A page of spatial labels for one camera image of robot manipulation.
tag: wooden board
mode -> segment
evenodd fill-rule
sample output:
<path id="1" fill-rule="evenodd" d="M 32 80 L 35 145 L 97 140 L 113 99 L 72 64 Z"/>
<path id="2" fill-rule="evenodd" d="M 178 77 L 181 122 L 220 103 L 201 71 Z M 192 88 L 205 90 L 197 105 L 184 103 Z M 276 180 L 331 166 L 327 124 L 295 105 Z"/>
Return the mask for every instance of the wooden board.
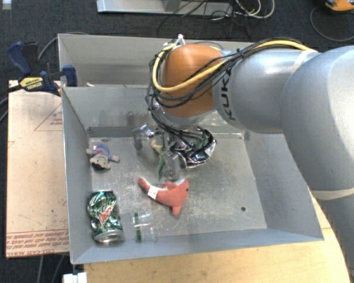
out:
<path id="1" fill-rule="evenodd" d="M 349 282 L 332 229 L 323 234 L 324 241 L 86 264 L 84 270 L 89 283 Z"/>

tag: blue clamp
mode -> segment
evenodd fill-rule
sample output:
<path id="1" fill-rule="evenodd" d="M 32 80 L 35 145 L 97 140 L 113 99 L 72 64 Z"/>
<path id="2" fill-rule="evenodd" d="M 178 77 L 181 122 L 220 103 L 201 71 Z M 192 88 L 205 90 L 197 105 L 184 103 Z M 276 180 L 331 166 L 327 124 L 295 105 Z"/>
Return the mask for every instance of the blue clamp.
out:
<path id="1" fill-rule="evenodd" d="M 21 70 L 21 77 L 18 79 L 19 88 L 26 91 L 46 91 L 57 96 L 60 96 L 60 87 L 55 82 L 51 81 L 50 75 L 46 71 L 40 73 L 33 73 L 24 52 L 22 50 L 23 43 L 21 41 L 11 45 L 6 54 L 13 66 Z M 72 65 L 63 67 L 63 71 L 57 74 L 59 77 L 65 76 L 67 79 L 67 86 L 77 86 L 76 70 Z"/>

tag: aluminum can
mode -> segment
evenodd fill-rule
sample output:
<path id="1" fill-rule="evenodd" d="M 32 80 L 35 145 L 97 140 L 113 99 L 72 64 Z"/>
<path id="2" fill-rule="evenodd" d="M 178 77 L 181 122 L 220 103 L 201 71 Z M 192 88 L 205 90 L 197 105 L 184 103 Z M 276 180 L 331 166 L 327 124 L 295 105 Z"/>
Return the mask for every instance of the aluminum can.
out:
<path id="1" fill-rule="evenodd" d="M 101 190 L 90 195 L 87 205 L 93 239 L 101 243 L 118 241 L 123 236 L 117 197 L 113 191 Z"/>

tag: yellow cable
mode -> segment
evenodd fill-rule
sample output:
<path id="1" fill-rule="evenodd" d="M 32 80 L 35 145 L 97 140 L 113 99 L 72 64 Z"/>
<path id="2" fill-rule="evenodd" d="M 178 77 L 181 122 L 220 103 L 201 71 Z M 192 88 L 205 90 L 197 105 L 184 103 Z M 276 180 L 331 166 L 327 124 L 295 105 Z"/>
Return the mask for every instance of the yellow cable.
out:
<path id="1" fill-rule="evenodd" d="M 155 88 L 159 91 L 166 91 L 166 92 L 174 92 L 174 91 L 177 91 L 177 90 L 180 90 L 194 82 L 196 82 L 198 79 L 214 72 L 216 69 L 218 69 L 220 66 L 222 66 L 225 62 L 227 61 L 222 61 L 220 63 L 218 63 L 217 65 L 215 66 L 212 66 L 210 67 L 209 69 L 206 69 L 205 71 L 201 72 L 200 74 L 197 74 L 196 76 L 186 80 L 185 82 L 183 82 L 182 84 L 179 84 L 179 85 L 176 85 L 176 86 L 173 86 L 173 87 L 162 87 L 159 85 L 157 79 L 156 79 L 156 73 L 157 73 L 157 68 L 158 68 L 158 65 L 160 63 L 160 59 L 162 58 L 162 56 L 164 55 L 164 53 L 166 53 L 167 51 L 171 50 L 176 44 L 171 44 L 170 46 L 167 46 L 165 47 L 157 56 L 156 58 L 156 61 L 153 65 L 153 71 L 152 71 L 152 82 L 153 82 L 153 85 L 155 86 Z M 299 50 L 312 50 L 312 51 L 315 51 L 307 46 L 304 46 L 304 45 L 301 45 L 297 42 L 294 42 L 294 41 L 289 41 L 289 40 L 275 40 L 275 41 L 269 41 L 269 42 L 265 42 L 265 43 L 262 43 L 255 48 L 260 48 L 260 47 L 265 47 L 265 46 L 271 46 L 271 45 L 288 45 L 288 46 L 291 46 L 291 47 L 294 47 L 294 48 L 297 48 Z"/>

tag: cardboard sheet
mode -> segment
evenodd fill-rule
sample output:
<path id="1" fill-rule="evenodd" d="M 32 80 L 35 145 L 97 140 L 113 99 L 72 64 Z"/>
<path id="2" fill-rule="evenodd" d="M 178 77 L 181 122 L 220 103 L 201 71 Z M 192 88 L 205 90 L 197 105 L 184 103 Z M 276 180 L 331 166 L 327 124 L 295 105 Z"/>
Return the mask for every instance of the cardboard sheet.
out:
<path id="1" fill-rule="evenodd" d="M 9 95 L 6 257 L 68 252 L 61 98 Z"/>

